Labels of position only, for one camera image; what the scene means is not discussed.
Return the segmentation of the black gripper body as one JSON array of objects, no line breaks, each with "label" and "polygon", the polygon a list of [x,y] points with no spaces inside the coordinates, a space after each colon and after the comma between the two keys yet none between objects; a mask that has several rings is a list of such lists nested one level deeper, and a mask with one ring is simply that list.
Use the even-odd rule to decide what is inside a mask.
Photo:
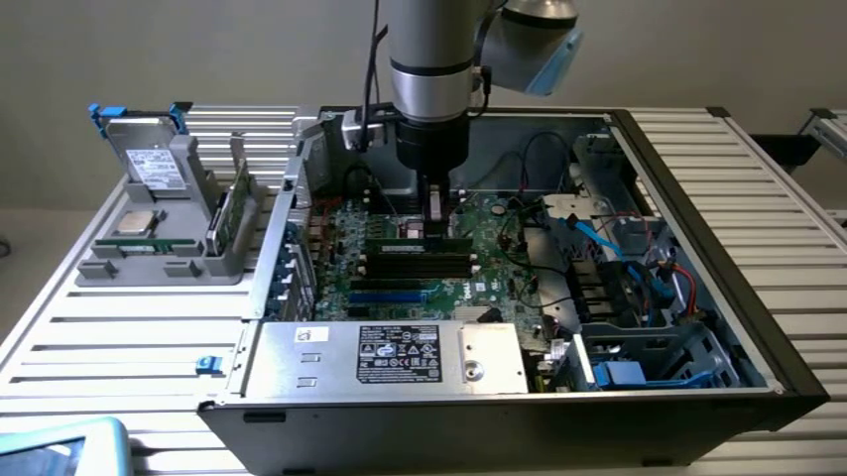
[{"label": "black gripper body", "polygon": [[396,125],[396,155],[427,185],[449,187],[449,172],[467,160],[469,118],[419,122],[403,119]]}]

